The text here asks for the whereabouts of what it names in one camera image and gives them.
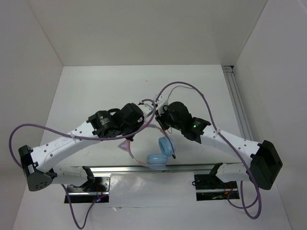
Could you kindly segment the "pink blue cat-ear headphones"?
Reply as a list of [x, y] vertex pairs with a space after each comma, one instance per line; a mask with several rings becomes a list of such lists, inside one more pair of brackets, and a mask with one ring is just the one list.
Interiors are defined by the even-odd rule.
[[170, 138], [169, 135], [157, 125], [150, 124], [147, 128], [157, 129], [163, 134], [163, 136], [158, 139], [160, 153], [148, 154], [146, 157], [146, 162], [143, 162], [135, 158], [135, 156], [133, 155], [130, 147], [130, 140], [125, 140], [121, 142], [118, 145], [118, 148], [124, 152], [127, 152], [131, 159], [141, 166], [145, 166], [151, 169], [162, 169], [166, 167], [169, 158], [176, 158], [176, 145], [173, 139]]

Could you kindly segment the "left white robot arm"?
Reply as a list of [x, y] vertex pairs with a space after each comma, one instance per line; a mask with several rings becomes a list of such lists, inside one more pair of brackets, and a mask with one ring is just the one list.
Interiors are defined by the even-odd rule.
[[122, 109], [100, 110], [70, 133], [48, 144], [34, 148], [27, 145], [20, 147], [18, 152], [28, 189], [39, 191], [52, 184], [54, 179], [72, 175], [78, 178], [77, 185], [82, 190], [90, 191], [94, 187], [95, 178], [89, 167], [71, 167], [64, 171], [55, 166], [100, 141], [121, 138], [132, 140], [135, 134], [148, 125], [145, 119], [154, 118], [155, 110], [154, 104], [144, 103], [128, 103]]

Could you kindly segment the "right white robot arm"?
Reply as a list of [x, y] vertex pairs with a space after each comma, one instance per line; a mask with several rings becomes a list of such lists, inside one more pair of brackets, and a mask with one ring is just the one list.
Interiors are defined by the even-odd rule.
[[157, 102], [155, 119], [163, 130], [173, 128], [188, 140], [212, 146], [238, 157], [240, 163], [219, 164], [209, 177], [211, 186], [221, 187], [229, 181], [255, 181], [263, 190], [270, 190], [283, 163], [275, 146], [230, 134], [204, 119], [193, 117], [182, 102]]

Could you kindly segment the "aluminium rail at front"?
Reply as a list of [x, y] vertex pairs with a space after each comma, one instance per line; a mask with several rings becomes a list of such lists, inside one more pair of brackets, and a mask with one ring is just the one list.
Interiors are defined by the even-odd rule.
[[179, 173], [210, 172], [216, 164], [182, 164], [168, 165], [162, 169], [151, 169], [141, 165], [135, 166], [100, 166], [89, 167], [93, 173]]

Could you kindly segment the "aluminium rail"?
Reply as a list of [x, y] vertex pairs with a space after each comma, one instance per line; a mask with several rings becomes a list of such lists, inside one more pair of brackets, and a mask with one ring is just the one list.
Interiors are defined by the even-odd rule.
[[162, 169], [151, 169], [141, 165], [135, 166], [100, 166], [89, 167], [93, 173], [179, 173], [210, 172], [216, 164], [182, 164], [168, 165]]
[[240, 134], [246, 139], [254, 140], [233, 68], [234, 66], [222, 66], [224, 78], [235, 110], [236, 119], [239, 124]]

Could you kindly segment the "aluminium rail at right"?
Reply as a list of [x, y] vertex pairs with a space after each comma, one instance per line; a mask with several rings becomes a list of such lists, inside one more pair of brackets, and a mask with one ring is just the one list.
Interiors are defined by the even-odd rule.
[[239, 124], [240, 134], [246, 139], [254, 140], [233, 68], [234, 66], [222, 66], [224, 78], [235, 110], [236, 119]]

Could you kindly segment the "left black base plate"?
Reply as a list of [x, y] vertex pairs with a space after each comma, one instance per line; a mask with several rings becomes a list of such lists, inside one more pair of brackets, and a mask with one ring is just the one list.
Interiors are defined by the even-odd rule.
[[108, 203], [110, 189], [110, 174], [95, 177], [95, 183], [86, 191], [73, 185], [66, 186], [72, 204]]

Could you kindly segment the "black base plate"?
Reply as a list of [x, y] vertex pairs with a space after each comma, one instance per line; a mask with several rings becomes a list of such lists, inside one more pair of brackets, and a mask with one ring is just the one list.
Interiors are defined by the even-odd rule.
[[197, 201], [215, 201], [239, 199], [238, 185], [236, 182], [222, 182], [210, 174], [196, 174], [191, 183], [196, 189]]
[[110, 189], [110, 174], [95, 177], [95, 183], [86, 191], [73, 185], [66, 186], [72, 204], [108, 203]]

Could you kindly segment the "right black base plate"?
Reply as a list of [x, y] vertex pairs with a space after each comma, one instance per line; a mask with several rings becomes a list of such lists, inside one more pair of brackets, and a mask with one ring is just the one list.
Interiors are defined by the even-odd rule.
[[238, 185], [236, 182], [222, 182], [210, 174], [196, 174], [191, 183], [196, 189], [197, 201], [215, 201], [239, 199]]

